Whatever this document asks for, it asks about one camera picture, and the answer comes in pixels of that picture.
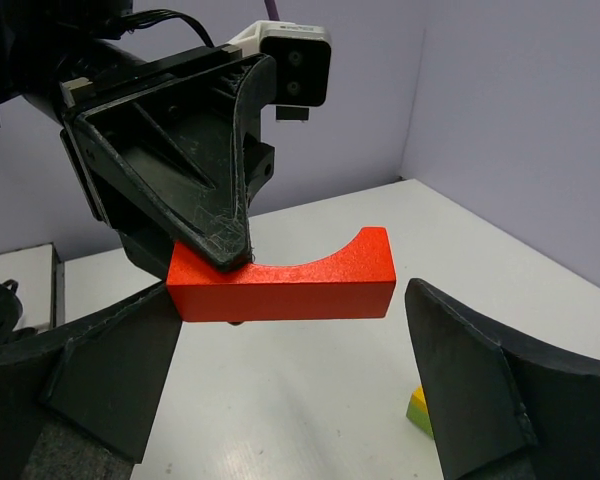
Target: table surface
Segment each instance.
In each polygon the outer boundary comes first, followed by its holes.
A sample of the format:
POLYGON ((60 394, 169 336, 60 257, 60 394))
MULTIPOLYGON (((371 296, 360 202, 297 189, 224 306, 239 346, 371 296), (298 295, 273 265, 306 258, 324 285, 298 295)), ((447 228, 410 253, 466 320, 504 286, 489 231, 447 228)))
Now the table surface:
MULTIPOLYGON (((417 181, 254 217, 256 261, 316 260, 363 226, 389 231, 388 316, 185 324, 134 479, 442 478, 433 442, 405 418, 419 384, 403 302, 413 277, 600 359, 600 289, 417 181)), ((68 319, 155 281, 121 250, 68 262, 65 277, 68 319)))

